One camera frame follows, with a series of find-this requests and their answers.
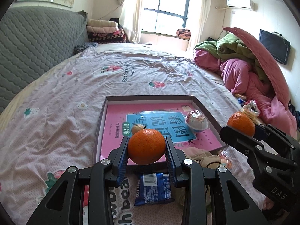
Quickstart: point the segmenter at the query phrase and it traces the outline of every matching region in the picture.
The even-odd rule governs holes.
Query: television
[[[270,33],[260,30],[259,41],[272,54],[274,59],[286,65],[289,58],[291,43],[284,39],[280,34]]]

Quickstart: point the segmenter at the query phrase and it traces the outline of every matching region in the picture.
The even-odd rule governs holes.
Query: pink blanket
[[[290,92],[286,80],[269,51],[251,34],[239,28],[224,28],[239,37],[257,57],[271,84],[260,81],[251,65],[241,59],[221,62],[209,52],[196,49],[194,60],[197,65],[220,75],[232,94],[244,94],[255,100],[261,110],[260,118],[266,123],[294,136],[296,119],[288,110]]]

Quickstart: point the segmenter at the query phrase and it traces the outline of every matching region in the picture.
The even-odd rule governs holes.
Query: headboard
[[[0,21],[0,114],[32,81],[88,42],[87,14],[26,6],[7,10]]]

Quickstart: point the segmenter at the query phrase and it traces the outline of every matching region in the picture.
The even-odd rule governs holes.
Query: window sill
[[[190,40],[190,39],[184,39],[184,38],[180,38],[176,35],[168,35],[168,34],[162,34],[162,33],[157,33],[157,32],[151,32],[151,31],[142,31],[142,34],[152,34],[152,35],[161,35],[161,36],[166,36],[166,37],[173,37],[173,38],[178,38],[181,40]]]

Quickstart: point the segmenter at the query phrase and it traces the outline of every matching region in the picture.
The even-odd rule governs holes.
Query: orange fruit
[[[138,165],[148,165],[158,161],[166,151],[163,135],[154,129],[136,132],[129,140],[128,157]]]
[[[255,124],[245,113],[242,112],[236,112],[232,114],[227,122],[227,125],[251,137],[253,137],[255,134]]]

